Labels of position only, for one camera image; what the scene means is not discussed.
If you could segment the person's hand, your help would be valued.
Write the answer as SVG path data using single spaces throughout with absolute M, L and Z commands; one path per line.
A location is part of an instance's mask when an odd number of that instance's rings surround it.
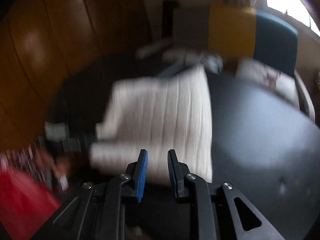
M 35 148 L 35 163 L 43 174 L 48 189 L 56 186 L 59 192 L 69 190 L 68 176 L 71 173 L 71 161 L 68 157 L 54 159 L 44 148 Z

